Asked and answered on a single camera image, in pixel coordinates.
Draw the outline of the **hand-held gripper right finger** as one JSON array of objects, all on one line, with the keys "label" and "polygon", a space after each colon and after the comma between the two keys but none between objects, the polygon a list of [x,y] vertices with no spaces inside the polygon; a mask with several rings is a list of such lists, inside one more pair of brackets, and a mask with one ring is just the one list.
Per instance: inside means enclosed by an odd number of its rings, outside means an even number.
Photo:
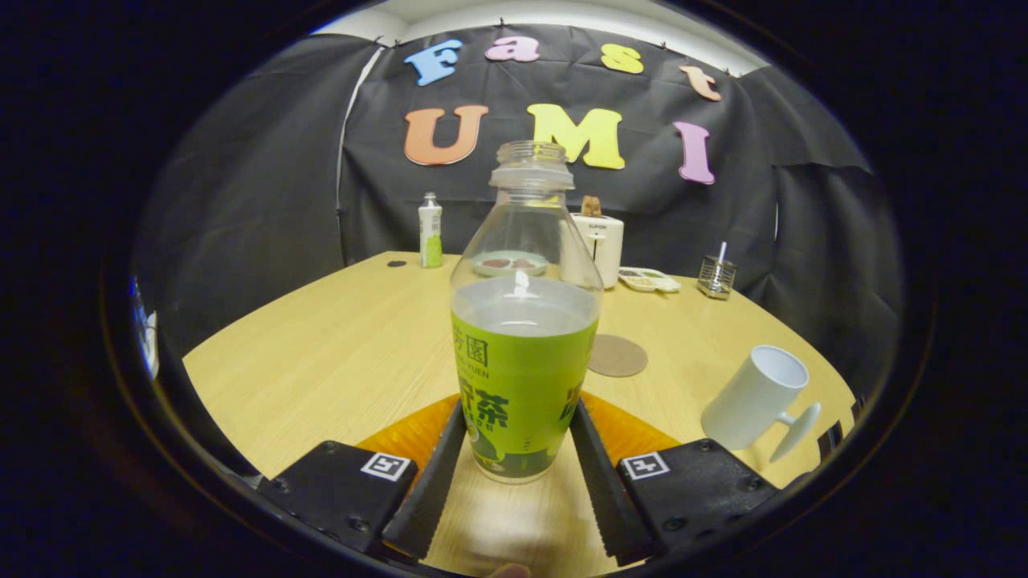
[{"label": "hand-held gripper right finger", "polygon": [[587,392],[570,434],[605,554],[620,566],[696,555],[779,494],[715,440],[678,442]]}]

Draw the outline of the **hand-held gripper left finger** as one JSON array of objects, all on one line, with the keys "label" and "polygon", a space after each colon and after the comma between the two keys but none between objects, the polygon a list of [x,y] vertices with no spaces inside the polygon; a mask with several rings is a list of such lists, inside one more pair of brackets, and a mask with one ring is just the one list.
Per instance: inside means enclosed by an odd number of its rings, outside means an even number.
[{"label": "hand-held gripper left finger", "polygon": [[458,395],[401,418],[363,442],[321,442],[261,496],[363,555],[425,559],[447,505],[466,427]]}]

